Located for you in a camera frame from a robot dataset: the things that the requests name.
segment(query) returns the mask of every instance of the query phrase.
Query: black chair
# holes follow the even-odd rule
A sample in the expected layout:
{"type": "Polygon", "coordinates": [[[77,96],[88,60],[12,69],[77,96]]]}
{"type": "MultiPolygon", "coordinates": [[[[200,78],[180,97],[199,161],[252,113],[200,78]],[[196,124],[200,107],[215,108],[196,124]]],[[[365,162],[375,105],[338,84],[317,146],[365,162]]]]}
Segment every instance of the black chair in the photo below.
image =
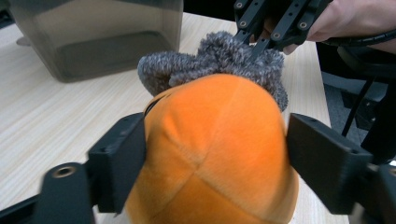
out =
{"type": "Polygon", "coordinates": [[[375,156],[375,164],[386,163],[396,155],[396,55],[367,47],[339,47],[337,51],[355,74],[366,79],[349,113],[343,136],[347,136],[361,100],[373,82],[381,79],[388,83],[387,92],[377,105],[375,122],[361,144],[375,156]]]}

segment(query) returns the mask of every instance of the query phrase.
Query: black bracket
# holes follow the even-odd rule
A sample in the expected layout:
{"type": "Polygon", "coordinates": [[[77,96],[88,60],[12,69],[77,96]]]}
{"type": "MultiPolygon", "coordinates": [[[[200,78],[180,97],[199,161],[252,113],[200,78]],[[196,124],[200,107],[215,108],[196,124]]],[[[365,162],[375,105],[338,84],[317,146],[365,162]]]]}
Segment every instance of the black bracket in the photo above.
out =
{"type": "Polygon", "coordinates": [[[260,37],[272,2],[269,0],[238,0],[233,5],[238,28],[235,38],[249,44],[254,35],[257,42],[253,56],[265,49],[283,50],[288,45],[305,42],[312,24],[332,0],[293,0],[283,13],[269,39],[260,37]]]}

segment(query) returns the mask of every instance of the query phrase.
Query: screw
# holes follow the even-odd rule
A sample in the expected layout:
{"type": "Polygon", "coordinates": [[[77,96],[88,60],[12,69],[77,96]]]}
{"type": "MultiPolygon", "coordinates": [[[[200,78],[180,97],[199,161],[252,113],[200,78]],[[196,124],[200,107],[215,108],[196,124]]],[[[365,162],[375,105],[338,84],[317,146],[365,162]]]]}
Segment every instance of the screw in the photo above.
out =
{"type": "Polygon", "coordinates": [[[300,28],[304,29],[304,28],[306,28],[307,25],[308,24],[306,24],[306,22],[303,21],[300,23],[300,28]]]}
{"type": "Polygon", "coordinates": [[[273,38],[279,39],[279,38],[280,38],[280,33],[274,33],[274,34],[273,34],[273,38]]]}

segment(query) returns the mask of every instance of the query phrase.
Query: orange plush toy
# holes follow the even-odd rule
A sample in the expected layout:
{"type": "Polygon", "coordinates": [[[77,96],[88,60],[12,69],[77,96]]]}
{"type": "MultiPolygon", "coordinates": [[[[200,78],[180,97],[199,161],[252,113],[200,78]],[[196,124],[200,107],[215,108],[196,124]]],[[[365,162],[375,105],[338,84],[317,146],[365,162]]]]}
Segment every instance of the orange plush toy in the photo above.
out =
{"type": "Polygon", "coordinates": [[[298,177],[279,103],[245,77],[209,75],[148,104],[132,223],[288,223],[298,177]]]}

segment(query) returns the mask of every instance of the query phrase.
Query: stuffed toy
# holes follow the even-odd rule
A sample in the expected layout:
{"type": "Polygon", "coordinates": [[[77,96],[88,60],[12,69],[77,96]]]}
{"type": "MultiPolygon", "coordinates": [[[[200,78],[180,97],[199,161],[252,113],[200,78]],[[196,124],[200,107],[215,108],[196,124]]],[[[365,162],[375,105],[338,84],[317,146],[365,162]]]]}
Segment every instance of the stuffed toy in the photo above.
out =
{"type": "Polygon", "coordinates": [[[281,111],[282,55],[225,32],[196,56],[159,52],[138,74],[154,95],[145,109],[147,155],[125,204],[132,223],[288,223],[298,176],[281,111]]]}

